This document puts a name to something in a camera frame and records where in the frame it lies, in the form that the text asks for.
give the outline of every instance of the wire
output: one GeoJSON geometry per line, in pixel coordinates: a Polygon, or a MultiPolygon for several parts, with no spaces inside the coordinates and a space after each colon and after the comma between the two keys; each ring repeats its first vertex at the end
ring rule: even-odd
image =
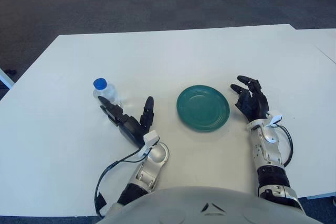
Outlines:
{"type": "Polygon", "coordinates": [[[289,152],[289,156],[288,159],[286,160],[286,162],[284,162],[283,166],[286,167],[289,162],[292,160],[293,157],[293,153],[294,153],[294,146],[293,146],[293,139],[289,134],[289,131],[286,129],[286,127],[276,124],[277,127],[279,127],[280,129],[283,130],[283,132],[286,134],[288,142],[289,142],[289,146],[290,146],[290,152],[289,152]]]}
{"type": "Polygon", "coordinates": [[[151,152],[151,148],[149,150],[149,152],[140,160],[137,160],[137,161],[128,161],[126,159],[130,158],[131,156],[134,156],[136,153],[138,153],[140,151],[140,149],[136,150],[135,152],[131,153],[130,155],[122,158],[121,160],[118,160],[118,161],[115,161],[114,163],[110,164],[108,167],[105,168],[105,170],[102,172],[102,174],[100,175],[99,179],[98,179],[98,183],[96,185],[96,189],[94,191],[94,203],[95,203],[95,209],[96,209],[96,213],[97,215],[100,217],[100,218],[103,218],[103,216],[101,215],[100,213],[100,209],[98,208],[98,205],[97,205],[97,200],[98,200],[98,188],[99,188],[99,185],[100,185],[100,182],[101,180],[104,178],[104,176],[106,175],[106,173],[113,169],[116,165],[118,165],[120,162],[127,162],[127,163],[138,163],[138,162],[141,162],[143,161],[148,155],[149,153],[151,152]]]}
{"type": "Polygon", "coordinates": [[[137,160],[137,161],[128,161],[128,160],[124,160],[124,161],[121,161],[121,162],[126,162],[126,163],[138,163],[138,162],[141,162],[143,161],[145,158],[147,158],[147,156],[149,155],[149,152],[140,160],[137,160]]]}

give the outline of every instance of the white table leg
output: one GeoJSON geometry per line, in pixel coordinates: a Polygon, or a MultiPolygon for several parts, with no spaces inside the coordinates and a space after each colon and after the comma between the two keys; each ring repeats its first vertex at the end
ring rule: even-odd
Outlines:
{"type": "Polygon", "coordinates": [[[14,85],[14,81],[12,81],[8,75],[5,74],[4,71],[0,68],[0,81],[3,82],[4,85],[6,85],[9,89],[12,88],[14,85]]]}

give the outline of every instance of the teal plate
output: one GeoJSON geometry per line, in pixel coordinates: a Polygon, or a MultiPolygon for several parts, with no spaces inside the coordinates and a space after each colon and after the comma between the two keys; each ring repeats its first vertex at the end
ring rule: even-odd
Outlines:
{"type": "Polygon", "coordinates": [[[183,90],[176,107],[181,120],[199,131],[214,131],[222,127],[230,115],[225,97],[214,88],[203,85],[183,90]]]}

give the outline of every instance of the water bottle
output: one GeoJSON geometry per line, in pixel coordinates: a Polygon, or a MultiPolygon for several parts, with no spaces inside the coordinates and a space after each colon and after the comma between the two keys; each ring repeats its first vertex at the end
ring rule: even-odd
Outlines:
{"type": "Polygon", "coordinates": [[[118,104],[118,94],[115,87],[107,83],[104,78],[99,78],[93,82],[94,91],[93,96],[97,98],[98,96],[108,99],[112,104],[118,104]]]}

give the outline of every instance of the table surface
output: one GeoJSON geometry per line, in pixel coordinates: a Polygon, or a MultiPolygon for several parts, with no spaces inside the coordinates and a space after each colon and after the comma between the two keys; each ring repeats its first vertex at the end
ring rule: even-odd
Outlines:
{"type": "MultiPolygon", "coordinates": [[[[171,153],[158,189],[213,186],[255,194],[247,121],[229,87],[240,74],[258,79],[270,108],[284,115],[295,148],[286,172],[298,196],[336,191],[336,64],[290,25],[62,35],[0,101],[0,215],[95,215],[101,172],[135,150],[92,96],[99,77],[117,87],[124,112],[137,119],[154,97],[151,129],[171,153]],[[229,102],[230,118],[215,132],[195,132],[177,116],[178,95],[195,84],[217,89],[229,102]]],[[[289,146],[278,134],[286,159],[289,146]]],[[[135,167],[120,164],[103,179],[108,205],[135,167]]]]}
{"type": "Polygon", "coordinates": [[[296,33],[336,63],[336,29],[303,29],[296,33]]]}

